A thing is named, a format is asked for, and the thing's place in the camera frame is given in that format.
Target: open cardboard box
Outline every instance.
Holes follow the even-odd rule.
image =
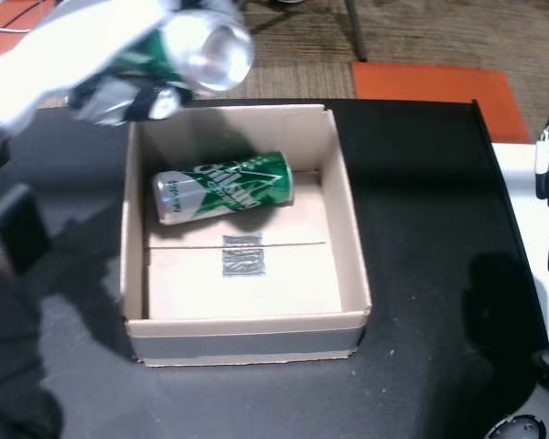
[[[291,205],[159,224],[155,173],[273,151],[293,170]],[[133,125],[122,227],[124,314],[146,365],[335,359],[357,348],[371,300],[333,114],[322,105],[188,109]],[[250,275],[237,275],[241,258]]]

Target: white surface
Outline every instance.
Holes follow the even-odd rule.
[[[546,200],[535,196],[535,146],[523,144],[493,144],[502,175],[511,197],[514,216],[521,231],[539,304],[549,334],[549,208]]]

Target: metal leg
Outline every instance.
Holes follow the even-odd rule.
[[[238,6],[238,9],[242,11],[246,7],[248,0],[235,0],[234,3]]]
[[[356,10],[356,0],[346,0],[346,7],[348,8],[348,17],[351,22],[351,30],[354,36],[354,50],[356,51],[356,57],[362,62],[366,62],[366,48],[364,47],[364,40],[362,38],[362,31],[360,29],[360,20],[358,19],[358,11]]]

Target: black table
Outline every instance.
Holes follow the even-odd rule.
[[[469,438],[520,405],[544,326],[477,108],[322,102],[336,116],[370,278],[360,352],[134,363],[118,304],[126,128],[43,110],[0,170],[0,193],[32,185],[58,235],[34,283],[0,277],[0,437]],[[241,103],[273,102],[228,102]]]

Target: can label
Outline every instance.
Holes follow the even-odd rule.
[[[162,172],[153,186],[159,219],[166,225],[277,206],[290,201],[293,193],[281,153]]]

